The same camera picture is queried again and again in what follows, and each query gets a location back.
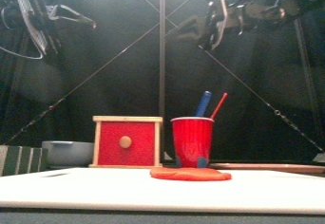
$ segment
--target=box knob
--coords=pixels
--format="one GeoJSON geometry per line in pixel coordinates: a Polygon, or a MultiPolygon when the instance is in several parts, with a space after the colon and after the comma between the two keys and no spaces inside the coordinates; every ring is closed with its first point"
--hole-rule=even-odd
{"type": "Polygon", "coordinates": [[[132,144],[132,140],[129,137],[127,136],[123,136],[120,139],[119,139],[119,145],[121,148],[128,148],[132,144]]]}

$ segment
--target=red plastic cup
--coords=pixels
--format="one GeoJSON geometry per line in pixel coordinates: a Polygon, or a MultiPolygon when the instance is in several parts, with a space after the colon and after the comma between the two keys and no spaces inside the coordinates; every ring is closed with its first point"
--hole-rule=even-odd
{"type": "Polygon", "coordinates": [[[202,117],[180,117],[172,119],[171,123],[176,166],[207,167],[214,120],[202,117]]]}

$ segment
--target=blue marker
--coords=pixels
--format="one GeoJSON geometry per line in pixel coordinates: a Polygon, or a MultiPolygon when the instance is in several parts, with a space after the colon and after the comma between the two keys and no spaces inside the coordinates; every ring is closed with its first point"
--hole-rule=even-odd
{"type": "Polygon", "coordinates": [[[198,107],[196,107],[195,117],[204,117],[204,113],[206,113],[206,109],[207,109],[207,106],[208,106],[210,99],[211,99],[211,92],[204,91],[203,96],[200,98],[200,102],[199,102],[198,107]]]}

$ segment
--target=black backdrop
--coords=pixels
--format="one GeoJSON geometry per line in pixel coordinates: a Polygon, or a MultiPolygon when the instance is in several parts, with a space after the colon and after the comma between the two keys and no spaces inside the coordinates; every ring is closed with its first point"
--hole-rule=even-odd
{"type": "MultiPolygon", "coordinates": [[[[160,0],[58,2],[93,19],[97,28],[91,30],[60,22],[62,56],[53,64],[0,53],[2,143],[61,98],[64,101],[56,109],[10,144],[40,146],[42,140],[92,142],[92,116],[160,115],[160,0]]],[[[164,0],[164,11],[168,38],[175,26],[188,17],[204,16],[207,2],[164,0]]],[[[318,9],[276,30],[240,36],[226,34],[210,55],[194,41],[167,40],[163,148],[171,157],[168,121],[191,116],[203,91],[210,90],[212,101],[207,114],[222,93],[230,94],[214,124],[215,160],[313,159],[317,149],[274,115],[264,102],[323,147],[323,28],[323,10],[318,9]]],[[[1,29],[2,47],[33,53],[29,42],[22,29],[1,29]]]]}

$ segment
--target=white table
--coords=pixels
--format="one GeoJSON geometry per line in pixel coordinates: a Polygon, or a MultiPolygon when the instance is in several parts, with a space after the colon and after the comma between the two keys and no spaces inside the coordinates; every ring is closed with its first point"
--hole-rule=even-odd
{"type": "Polygon", "coordinates": [[[61,210],[65,214],[88,210],[101,214],[311,216],[319,221],[314,223],[323,222],[323,177],[222,171],[232,175],[231,180],[161,180],[149,177],[148,169],[113,168],[72,168],[0,177],[0,206],[9,212],[17,208],[45,213],[61,210]]]}

